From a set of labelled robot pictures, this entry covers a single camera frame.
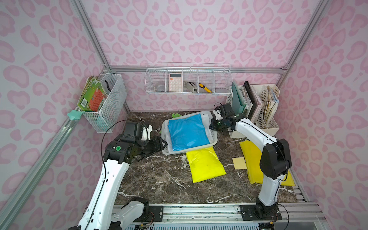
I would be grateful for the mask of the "white perforated plastic basket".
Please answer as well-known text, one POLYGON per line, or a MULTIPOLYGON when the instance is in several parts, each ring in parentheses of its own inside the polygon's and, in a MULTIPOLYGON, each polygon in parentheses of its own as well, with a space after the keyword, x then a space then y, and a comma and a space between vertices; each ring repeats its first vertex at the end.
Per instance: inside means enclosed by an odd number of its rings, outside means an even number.
POLYGON ((214 146, 217 132, 209 129, 213 115, 210 111, 196 112, 163 122, 162 138, 168 146, 163 154, 181 154, 214 146))

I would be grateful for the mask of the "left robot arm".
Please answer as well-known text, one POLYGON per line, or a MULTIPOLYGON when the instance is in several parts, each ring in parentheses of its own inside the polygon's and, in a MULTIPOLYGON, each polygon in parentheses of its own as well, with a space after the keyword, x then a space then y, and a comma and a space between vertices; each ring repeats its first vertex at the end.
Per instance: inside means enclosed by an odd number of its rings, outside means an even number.
POLYGON ((105 147, 101 147, 102 171, 93 197, 74 230, 124 230, 133 222, 137 230, 153 227, 161 216, 150 209, 147 199, 133 197, 116 214, 114 203, 121 182, 133 160, 151 156, 167 147, 159 136, 151 136, 152 126, 127 121, 124 130, 105 147))

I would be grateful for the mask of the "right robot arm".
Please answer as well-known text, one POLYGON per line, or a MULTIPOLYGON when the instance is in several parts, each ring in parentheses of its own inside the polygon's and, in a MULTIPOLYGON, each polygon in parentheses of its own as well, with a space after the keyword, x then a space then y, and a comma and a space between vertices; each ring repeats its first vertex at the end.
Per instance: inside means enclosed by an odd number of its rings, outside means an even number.
POLYGON ((209 128, 214 131, 237 131, 243 134, 260 151, 260 170, 263 173, 261 191, 255 205, 239 206, 245 217, 251 214, 257 219, 266 220, 277 217, 278 194, 281 183, 288 177, 292 167, 289 143, 285 139, 277 139, 262 131, 243 114, 234 113, 229 103, 214 106, 214 115, 209 128))

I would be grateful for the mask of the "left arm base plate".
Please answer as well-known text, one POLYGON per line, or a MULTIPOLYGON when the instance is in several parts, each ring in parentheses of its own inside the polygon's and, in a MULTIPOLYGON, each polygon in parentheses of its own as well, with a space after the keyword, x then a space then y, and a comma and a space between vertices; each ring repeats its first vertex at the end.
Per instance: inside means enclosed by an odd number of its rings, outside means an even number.
POLYGON ((163 221, 163 206, 153 205, 145 207, 143 214, 134 220, 134 222, 150 222, 154 219, 154 222, 163 221))

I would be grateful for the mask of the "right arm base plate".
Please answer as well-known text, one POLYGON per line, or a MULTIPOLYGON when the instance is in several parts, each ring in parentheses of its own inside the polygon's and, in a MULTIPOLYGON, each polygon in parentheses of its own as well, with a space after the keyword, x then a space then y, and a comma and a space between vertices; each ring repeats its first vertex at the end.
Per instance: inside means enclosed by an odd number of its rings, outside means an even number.
POLYGON ((240 205, 237 211, 244 221, 278 221, 282 220, 281 212, 276 204, 264 207, 262 203, 255 205, 240 205))

